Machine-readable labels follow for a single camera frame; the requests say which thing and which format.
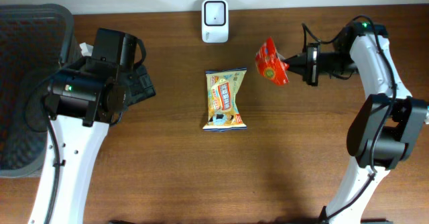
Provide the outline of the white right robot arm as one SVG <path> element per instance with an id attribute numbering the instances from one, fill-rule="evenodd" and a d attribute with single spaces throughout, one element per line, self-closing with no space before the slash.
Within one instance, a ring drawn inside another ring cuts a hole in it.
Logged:
<path id="1" fill-rule="evenodd" d="M 428 103 L 405 87 L 388 37 L 384 25 L 359 15 L 330 40 L 333 52 L 321 52 L 324 41 L 315 38 L 304 43 L 301 53 L 280 59 L 312 87 L 321 73 L 344 79 L 344 73 L 357 72 L 365 91 L 366 100 L 347 133 L 346 173 L 334 198 L 322 208 L 319 223 L 360 223 L 375 189 L 410 157 L 428 123 Z"/>

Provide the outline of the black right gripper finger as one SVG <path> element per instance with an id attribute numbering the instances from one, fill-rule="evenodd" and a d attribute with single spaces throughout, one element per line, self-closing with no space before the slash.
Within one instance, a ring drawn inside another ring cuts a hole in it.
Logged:
<path id="1" fill-rule="evenodd" d="M 307 56 L 305 54 L 297 54 L 290 58 L 285 58 L 282 62 L 288 64 L 289 66 L 305 66 L 307 61 Z"/>
<path id="2" fill-rule="evenodd" d="M 290 65 L 288 70 L 290 72 L 299 74 L 302 77 L 306 76 L 306 66 L 305 65 Z"/>

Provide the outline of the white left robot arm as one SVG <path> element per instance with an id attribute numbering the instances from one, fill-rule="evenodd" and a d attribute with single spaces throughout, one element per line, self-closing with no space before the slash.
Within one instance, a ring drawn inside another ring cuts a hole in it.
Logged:
<path id="1" fill-rule="evenodd" d="M 89 53 L 46 79 L 46 153 L 30 223 L 82 223 L 90 180 L 111 127 L 156 95 L 143 40 L 100 28 Z"/>

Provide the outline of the yellow wet wipes pack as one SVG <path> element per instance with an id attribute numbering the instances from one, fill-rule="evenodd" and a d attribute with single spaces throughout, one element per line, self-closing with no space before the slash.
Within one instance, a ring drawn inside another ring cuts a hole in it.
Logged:
<path id="1" fill-rule="evenodd" d="M 208 98 L 208 121 L 204 131 L 224 132 L 246 129 L 236 104 L 236 95 L 247 69 L 208 70 L 206 89 Z"/>

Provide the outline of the red snack bag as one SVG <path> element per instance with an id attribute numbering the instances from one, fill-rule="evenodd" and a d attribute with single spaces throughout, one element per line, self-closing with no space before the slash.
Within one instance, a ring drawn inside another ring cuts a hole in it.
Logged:
<path id="1" fill-rule="evenodd" d="M 289 83 L 286 71 L 289 64 L 282 61 L 272 38 L 266 39 L 255 55 L 258 73 L 275 85 Z"/>

